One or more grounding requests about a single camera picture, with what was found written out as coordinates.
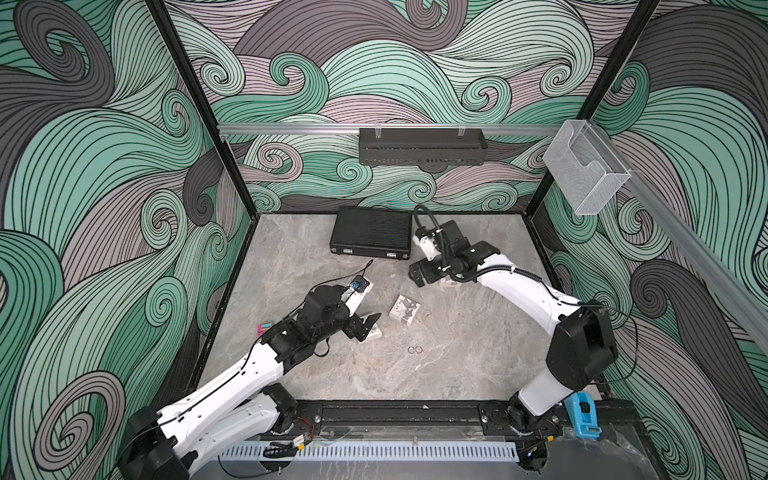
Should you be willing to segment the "large white bow gift box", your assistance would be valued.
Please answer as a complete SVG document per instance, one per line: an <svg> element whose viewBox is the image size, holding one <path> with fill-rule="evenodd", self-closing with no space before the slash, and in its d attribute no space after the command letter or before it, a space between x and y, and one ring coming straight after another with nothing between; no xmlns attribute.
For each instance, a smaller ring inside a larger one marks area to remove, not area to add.
<svg viewBox="0 0 768 480"><path fill-rule="evenodd" d="M410 326L420 307L421 304L419 302L404 295L399 295L389 311L389 318L402 325Z"/></svg>

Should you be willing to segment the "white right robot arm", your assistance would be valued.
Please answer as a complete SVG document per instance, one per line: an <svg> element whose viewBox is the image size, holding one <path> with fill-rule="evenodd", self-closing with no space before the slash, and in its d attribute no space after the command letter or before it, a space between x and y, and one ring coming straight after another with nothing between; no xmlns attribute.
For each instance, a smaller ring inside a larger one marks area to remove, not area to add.
<svg viewBox="0 0 768 480"><path fill-rule="evenodd" d="M461 239L447 245L437 232L415 235L413 243L424 254L409 267L409 278L418 287L445 277L456 283L476 282L510 301L547 335L546 366L506 407L513 431L532 431L554 406L583 390L617 360L607 306L549 287L484 241L471 245Z"/></svg>

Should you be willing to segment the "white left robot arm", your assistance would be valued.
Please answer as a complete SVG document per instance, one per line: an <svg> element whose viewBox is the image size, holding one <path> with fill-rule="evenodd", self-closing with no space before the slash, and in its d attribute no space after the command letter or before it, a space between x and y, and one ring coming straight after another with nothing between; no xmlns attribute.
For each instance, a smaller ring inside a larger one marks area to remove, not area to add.
<svg viewBox="0 0 768 480"><path fill-rule="evenodd" d="M189 479L249 437L291 430L297 402L280 379L338 332L364 341L379 319L357 313L371 289L362 275L348 285L311 289L223 373L159 410L133 414L116 461L122 478Z"/></svg>

